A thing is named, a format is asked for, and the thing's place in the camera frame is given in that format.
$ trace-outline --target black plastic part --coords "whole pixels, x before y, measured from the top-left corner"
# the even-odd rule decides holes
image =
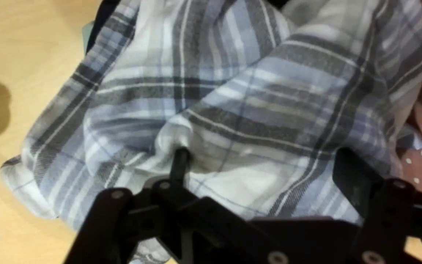
[[[343,149],[336,157],[333,181],[356,212],[365,218],[371,194],[384,179],[353,152]]]
[[[224,263],[265,263],[271,251],[281,251],[267,234],[234,216],[211,198],[198,200],[185,188],[171,188],[167,181],[154,185],[152,193],[164,209],[176,216],[182,232],[182,260],[179,263],[204,263],[217,253],[232,253]]]
[[[116,231],[130,198],[129,190],[100,193],[65,263],[120,264],[129,262],[122,259],[120,240]]]
[[[290,263],[346,263],[358,226],[333,219],[254,220],[283,245]]]
[[[177,187],[183,187],[185,175],[192,163],[191,153],[186,149],[179,149],[173,157],[170,171],[170,182]]]
[[[369,210],[352,247],[352,260],[362,263],[363,253],[382,256],[385,263],[402,263],[413,225],[415,188],[403,181],[385,181],[371,197]]]

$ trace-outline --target gray plaid cloth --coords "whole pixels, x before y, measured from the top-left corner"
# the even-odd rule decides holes
[[[186,147],[186,188],[245,219],[356,222],[334,154],[402,176],[421,84],[419,0],[123,0],[3,179],[79,229],[101,190],[136,194]]]

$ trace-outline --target wooden table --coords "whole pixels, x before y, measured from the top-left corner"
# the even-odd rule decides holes
[[[0,166],[82,61],[94,0],[0,0]],[[63,223],[34,218],[0,181],[0,264],[59,264],[73,241]],[[421,244],[409,251],[422,256]]]

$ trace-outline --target plaid fabric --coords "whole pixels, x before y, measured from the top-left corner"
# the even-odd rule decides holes
[[[242,218],[355,222],[334,154],[400,176],[421,84],[418,0],[123,0],[3,179],[79,229],[101,190],[139,193],[186,147],[186,187]]]

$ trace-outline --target dark fabric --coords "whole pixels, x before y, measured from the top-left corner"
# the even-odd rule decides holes
[[[97,11],[97,17],[94,21],[94,28],[88,42],[86,52],[89,52],[94,47],[94,43],[97,40],[98,33],[106,25],[108,18],[113,15],[114,9],[119,6],[120,0],[103,0]]]

